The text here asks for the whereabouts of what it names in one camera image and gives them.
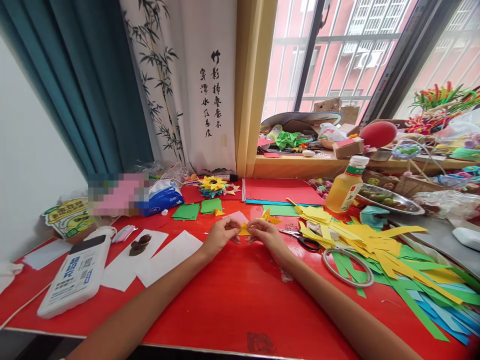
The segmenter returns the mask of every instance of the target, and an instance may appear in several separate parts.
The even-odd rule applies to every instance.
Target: small box
[[[342,140],[333,144],[333,152],[337,159],[349,158],[364,152],[364,140],[360,137]]]

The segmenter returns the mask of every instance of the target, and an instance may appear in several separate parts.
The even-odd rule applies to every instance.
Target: cloth
[[[154,144],[191,172],[236,172],[237,2],[120,0]]]
[[[0,0],[0,22],[84,174],[153,161],[118,0]]]
[[[0,294],[12,283],[15,275],[22,272],[23,268],[23,264],[0,261]]]
[[[387,225],[387,219],[376,217],[378,214],[390,214],[390,211],[381,207],[366,206],[360,212],[360,222],[364,225],[370,225],[372,228],[382,229]]]

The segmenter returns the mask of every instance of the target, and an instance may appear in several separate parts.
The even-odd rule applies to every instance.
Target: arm
[[[247,242],[261,241],[268,247],[277,263],[325,310],[362,359],[421,359],[388,327],[297,258],[273,224],[252,220],[248,231],[252,235]]]
[[[67,360],[126,359],[170,302],[222,250],[239,243],[240,224],[230,217],[216,222],[192,256],[135,296],[94,330]]]

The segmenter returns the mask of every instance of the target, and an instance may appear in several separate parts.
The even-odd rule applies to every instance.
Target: red paper
[[[276,152],[264,152],[263,156],[266,158],[281,158],[281,156]]]
[[[275,141],[273,140],[267,140],[267,139],[262,139],[262,138],[258,138],[258,146],[263,146],[263,145],[267,145],[267,144],[273,144]]]
[[[240,185],[238,188],[239,190],[242,189],[242,181],[232,181],[229,182],[229,184],[233,185]],[[228,191],[232,190],[233,188],[227,187],[226,188]],[[202,196],[202,192],[200,191],[200,188],[195,185],[183,185],[180,189],[180,192],[183,196],[183,201],[185,204],[194,204],[201,202],[202,200],[208,200],[208,196]],[[237,191],[235,195],[232,194],[226,194],[226,195],[220,195],[219,196],[221,200],[242,200],[242,192]]]
[[[245,179],[247,199],[288,202],[296,204],[325,205],[325,201],[305,181],[298,179]]]

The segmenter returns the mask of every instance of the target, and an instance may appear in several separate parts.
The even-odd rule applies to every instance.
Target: plastic bottle
[[[352,156],[345,172],[338,175],[333,181],[330,192],[326,197],[326,207],[335,213],[346,212],[355,196],[362,188],[362,173],[369,163],[365,156]]]

